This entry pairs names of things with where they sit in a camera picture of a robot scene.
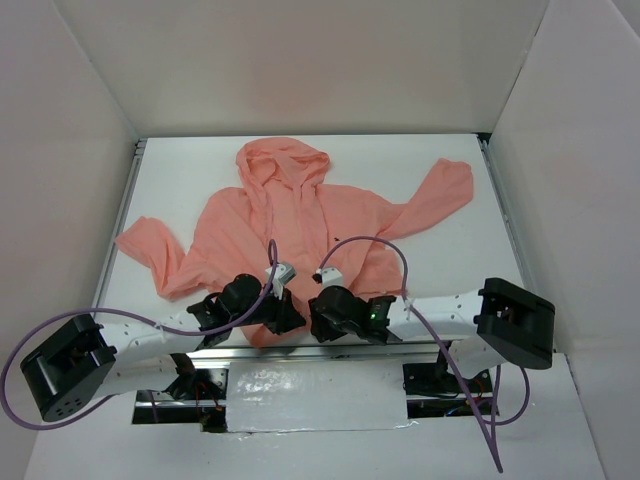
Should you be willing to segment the pink hooded zip jacket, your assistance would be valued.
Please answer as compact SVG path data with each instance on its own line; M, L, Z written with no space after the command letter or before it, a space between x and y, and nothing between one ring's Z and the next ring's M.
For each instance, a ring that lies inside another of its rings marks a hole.
M242 273L263 275L270 240L297 272L289 288L304 316L318 292L312 276L324 258L357 296L397 294L402 273L381 242L435 226L474 193L471 167L447 159L435 163L404 204L327 184L329 156L286 137L245 144L236 165L241 187L209 198L189 249L155 218L141 217L117 237L121 252L150 269L159 296L174 301L201 289L219 291Z

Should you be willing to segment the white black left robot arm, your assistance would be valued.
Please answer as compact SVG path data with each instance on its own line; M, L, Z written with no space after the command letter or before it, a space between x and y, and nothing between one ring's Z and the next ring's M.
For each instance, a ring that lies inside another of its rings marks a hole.
M284 264L268 269L265 282L241 274L161 321L108 308L101 314L117 322L96 319L93 309L68 316L20 363L42 420L65 423L91 401L131 390L189 396L196 386L190 353L225 342L236 327L283 335L304 326L286 287L294 276Z

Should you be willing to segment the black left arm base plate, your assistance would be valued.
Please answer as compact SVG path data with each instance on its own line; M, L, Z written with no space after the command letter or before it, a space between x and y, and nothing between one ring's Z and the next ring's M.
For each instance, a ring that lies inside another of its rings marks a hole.
M174 400L222 400L226 398L227 373L226 369L178 370L162 393Z

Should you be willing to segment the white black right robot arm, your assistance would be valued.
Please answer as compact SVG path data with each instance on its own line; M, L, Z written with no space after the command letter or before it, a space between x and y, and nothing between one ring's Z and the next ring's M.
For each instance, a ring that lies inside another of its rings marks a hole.
M448 336L450 357L434 370L446 391L504 363L531 370L552 366L555 306L501 278L486 279L478 291L408 300L363 300L343 286L328 286L309 308L312 335L320 342L355 335L387 345Z

